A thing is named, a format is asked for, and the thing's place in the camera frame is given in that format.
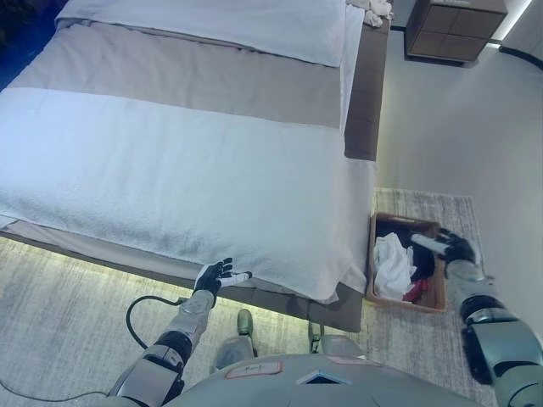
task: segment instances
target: bed frame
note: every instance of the bed frame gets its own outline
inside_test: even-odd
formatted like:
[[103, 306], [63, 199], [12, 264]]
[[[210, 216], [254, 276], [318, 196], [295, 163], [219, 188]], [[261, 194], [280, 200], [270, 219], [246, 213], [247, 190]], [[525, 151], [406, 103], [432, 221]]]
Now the bed frame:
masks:
[[[389, 28], [390, 23], [387, 20], [378, 29], [367, 25], [362, 28], [363, 41], [360, 42], [356, 60], [350, 106], [344, 132], [345, 156], [348, 158], [374, 161], [377, 155]], [[0, 231], [0, 236], [181, 287], [192, 288], [194, 284], [192, 280], [94, 259], [66, 250], [60, 246], [38, 242], [5, 231]], [[341, 283], [338, 284], [336, 291], [339, 301], [329, 305], [320, 304], [294, 294], [271, 293], [256, 288], [227, 287], [221, 290], [221, 296], [343, 331], [359, 332], [361, 329], [362, 294]]]

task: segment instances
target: power cord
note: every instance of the power cord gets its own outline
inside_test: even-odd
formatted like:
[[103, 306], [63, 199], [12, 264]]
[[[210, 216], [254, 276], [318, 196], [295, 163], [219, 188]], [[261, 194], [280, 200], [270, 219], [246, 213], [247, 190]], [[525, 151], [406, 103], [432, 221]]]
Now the power cord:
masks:
[[[133, 310], [134, 306], [136, 304], [138, 304], [138, 303], [141, 303], [142, 301], [144, 301], [146, 299], [152, 299], [152, 300], [159, 301], [161, 303], [168, 304], [168, 305], [173, 305], [173, 306], [181, 305], [181, 303], [184, 301], [183, 298], [179, 298], [177, 301], [170, 301], [168, 299], [165, 299], [165, 298], [162, 298], [162, 297], [157, 297], [157, 296], [154, 296], [154, 295], [144, 295], [143, 297], [137, 298], [136, 300], [134, 300], [130, 304], [130, 306], [126, 310], [126, 327], [128, 328], [128, 331], [130, 332], [130, 334], [132, 335], [134, 340], [144, 349], [147, 349], [148, 346], [145, 344], [145, 342], [134, 331], [134, 328], [132, 327], [131, 316], [132, 316], [132, 310]], [[91, 394], [102, 394], [105, 397], [108, 396], [108, 394], [106, 392], [96, 390], [96, 391], [92, 391], [92, 392], [77, 394], [76, 396], [67, 397], [65, 399], [45, 399], [45, 398], [37, 397], [37, 396], [30, 396], [29, 394], [24, 394], [24, 393], [22, 393], [22, 392], [20, 392], [18, 390], [14, 390], [12, 387], [10, 387], [6, 382], [2, 381], [1, 379], [0, 379], [0, 386], [4, 390], [6, 390], [7, 392], [12, 393], [15, 396], [22, 397], [24, 399], [34, 400], [34, 401], [41, 401], [43, 403], [64, 403], [66, 401], [72, 401], [72, 400], [80, 399], [81, 397], [89, 396]]]
[[108, 396], [107, 393], [96, 390], [96, 391], [93, 391], [93, 392], [86, 392], [86, 393], [82, 393], [82, 394], [77, 394], [76, 396], [67, 397], [66, 399], [44, 399], [44, 398], [41, 398], [41, 397], [30, 396], [29, 394], [24, 394], [22, 392], [14, 390], [13, 388], [11, 388], [9, 385], [7, 385], [2, 380], [0, 380], [0, 386], [2, 386], [4, 388], [4, 390], [14, 394], [15, 396], [19, 396], [19, 397], [22, 397], [24, 399], [29, 399], [29, 400], [34, 400], [34, 401], [42, 401], [44, 403], [63, 403], [65, 401], [71, 401], [71, 400], [79, 399], [81, 397], [85, 397], [85, 396], [88, 396], [88, 395], [91, 395], [91, 394], [102, 394], [105, 397]]
[[144, 295], [143, 297], [137, 298], [134, 301], [132, 301], [132, 303], [130, 304], [130, 306], [126, 310], [126, 327], [128, 328], [128, 331], [130, 332], [130, 334], [132, 335], [134, 340], [137, 342], [137, 344], [139, 346], [141, 346], [142, 348], [144, 348], [144, 349], [147, 349], [148, 346], [134, 331], [134, 328], [132, 327], [131, 316], [132, 316], [132, 310], [133, 310], [134, 306], [136, 304], [138, 304], [138, 303], [141, 303], [142, 301], [144, 301], [146, 299], [152, 299], [154, 301], [159, 301], [161, 303], [168, 304], [168, 305], [173, 305], [173, 306], [176, 306], [176, 307], [178, 305], [181, 305], [182, 302], [184, 301], [184, 298], [179, 298], [177, 301], [170, 301], [168, 299], [165, 299], [165, 298], [162, 298], [162, 297], [157, 297], [155, 295]]

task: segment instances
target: pillow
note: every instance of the pillow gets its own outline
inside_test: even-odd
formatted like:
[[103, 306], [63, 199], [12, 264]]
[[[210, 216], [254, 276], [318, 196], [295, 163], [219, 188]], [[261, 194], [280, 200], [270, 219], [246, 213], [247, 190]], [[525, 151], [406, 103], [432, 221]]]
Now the pillow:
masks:
[[338, 67], [344, 0], [70, 0], [57, 16], [173, 31]]

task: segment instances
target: gray rug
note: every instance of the gray rug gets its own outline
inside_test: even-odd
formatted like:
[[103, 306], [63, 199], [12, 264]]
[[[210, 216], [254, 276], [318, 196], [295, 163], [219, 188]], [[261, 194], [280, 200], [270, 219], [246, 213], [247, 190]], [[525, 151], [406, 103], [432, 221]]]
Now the gray rug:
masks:
[[[378, 189], [375, 204], [379, 211], [437, 220], [474, 241], [479, 239], [471, 198]], [[50, 398], [107, 391], [141, 352], [125, 328], [124, 317], [129, 303], [144, 294], [177, 299], [190, 292], [0, 239], [0, 378], [20, 391]], [[306, 321], [220, 298], [185, 370], [188, 387], [207, 376], [219, 344], [235, 334], [236, 315], [242, 308], [253, 313], [255, 345], [261, 355], [307, 351]], [[133, 313], [135, 329], [151, 342], [175, 312], [163, 304], [139, 304]], [[362, 332], [349, 336], [369, 359], [494, 406], [490, 388], [469, 376], [461, 326], [453, 310], [427, 315], [365, 302]], [[64, 405], [87, 405], [99, 397]], [[0, 405], [45, 404], [0, 389]]]

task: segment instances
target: wooden basket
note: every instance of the wooden basket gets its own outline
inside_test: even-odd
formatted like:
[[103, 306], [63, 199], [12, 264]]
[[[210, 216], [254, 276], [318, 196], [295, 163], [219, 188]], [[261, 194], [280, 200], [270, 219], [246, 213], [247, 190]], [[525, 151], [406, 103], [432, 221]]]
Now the wooden basket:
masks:
[[380, 298], [374, 290], [375, 260], [373, 247], [375, 246], [377, 225], [379, 222], [393, 222], [398, 226], [408, 227], [412, 231], [418, 231], [428, 237], [437, 237], [439, 223], [430, 220], [419, 220], [385, 213], [376, 213], [370, 221], [370, 241], [368, 250], [367, 287], [366, 299], [382, 306], [396, 306], [414, 309], [422, 312], [444, 312], [447, 309], [447, 291], [445, 287], [445, 263], [434, 256], [435, 272], [428, 279], [428, 291], [423, 292], [422, 297], [415, 303], [395, 301], [393, 299]]

